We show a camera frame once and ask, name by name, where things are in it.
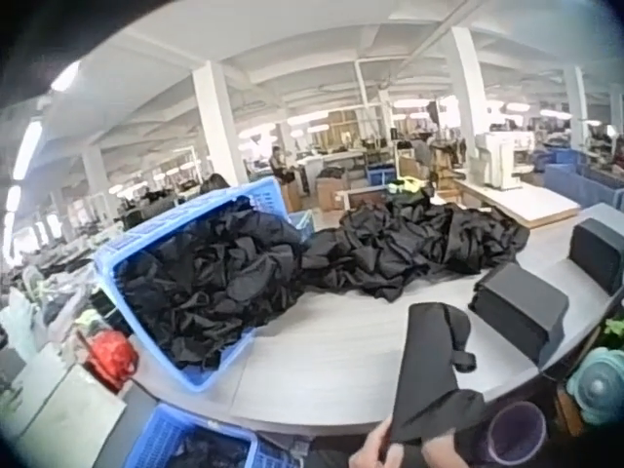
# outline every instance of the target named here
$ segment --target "finger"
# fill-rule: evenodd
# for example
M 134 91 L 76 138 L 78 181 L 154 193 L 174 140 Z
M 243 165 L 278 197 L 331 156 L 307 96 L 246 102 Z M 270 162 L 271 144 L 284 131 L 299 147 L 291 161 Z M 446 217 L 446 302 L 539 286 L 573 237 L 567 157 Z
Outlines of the finger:
M 386 462 L 383 464 L 383 468 L 400 468 L 403 462 L 403 455 L 403 446 L 399 444 L 391 445 L 386 454 Z
M 379 453 L 379 449 L 388 434 L 388 429 L 390 429 L 391 423 L 392 416 L 388 416 L 385 420 L 381 421 L 377 427 L 370 431 L 367 435 L 366 441 L 364 442 L 363 449 L 375 449 L 377 450 L 377 453 Z

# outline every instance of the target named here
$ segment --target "sewing machine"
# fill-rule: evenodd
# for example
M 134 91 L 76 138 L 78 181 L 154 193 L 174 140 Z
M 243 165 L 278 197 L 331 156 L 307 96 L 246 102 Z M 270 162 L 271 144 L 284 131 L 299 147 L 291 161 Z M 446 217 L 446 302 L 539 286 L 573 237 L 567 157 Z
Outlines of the sewing machine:
M 518 164 L 517 153 L 529 153 L 535 145 L 531 132 L 490 132 L 475 136 L 476 157 L 471 157 L 470 177 L 479 185 L 500 190 L 521 188 L 520 176 L 533 165 Z

